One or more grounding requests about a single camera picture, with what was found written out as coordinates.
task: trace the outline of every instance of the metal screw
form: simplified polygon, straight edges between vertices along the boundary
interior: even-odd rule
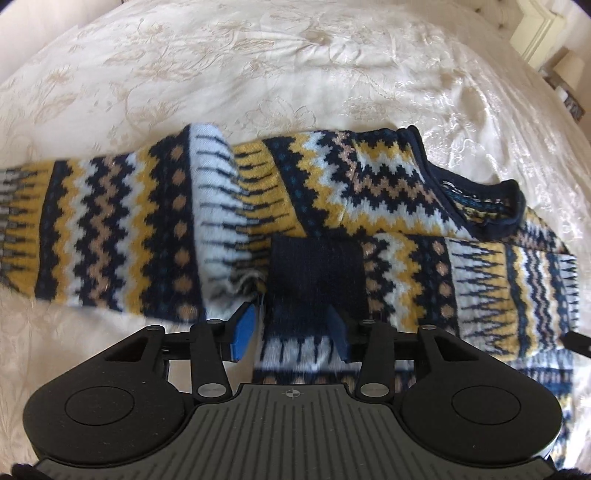
[[[366,383],[359,391],[366,397],[379,398],[390,393],[390,389],[381,383]]]
[[[226,387],[219,383],[206,383],[197,389],[197,393],[205,398],[221,397],[226,393]]]

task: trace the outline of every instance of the white bedspread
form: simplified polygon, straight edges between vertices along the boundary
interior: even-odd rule
[[[480,182],[519,181],[579,256],[590,332],[591,147],[541,77],[474,12],[441,0],[132,1],[69,31],[0,86],[0,166],[120,153],[189,122],[217,123],[233,144],[415,124],[432,162]],[[34,459],[21,424],[29,395],[148,321],[5,288],[0,308],[6,471]],[[591,368],[580,363],[567,463],[591,469],[582,455]]]

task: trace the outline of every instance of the patterned sweater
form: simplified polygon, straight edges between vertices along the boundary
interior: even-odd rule
[[[231,148],[217,128],[189,125],[134,153],[27,164],[0,179],[0,281],[68,305],[227,318],[266,289],[273,235],[349,245],[310,249],[323,267],[313,281],[326,284],[358,251],[347,275],[365,285],[360,314],[402,331],[438,325],[542,382],[563,406],[560,463],[574,257],[515,181],[484,186],[430,164],[415,127]],[[355,381],[359,365],[309,323],[265,326],[255,381]],[[404,388],[411,366],[400,363]]]

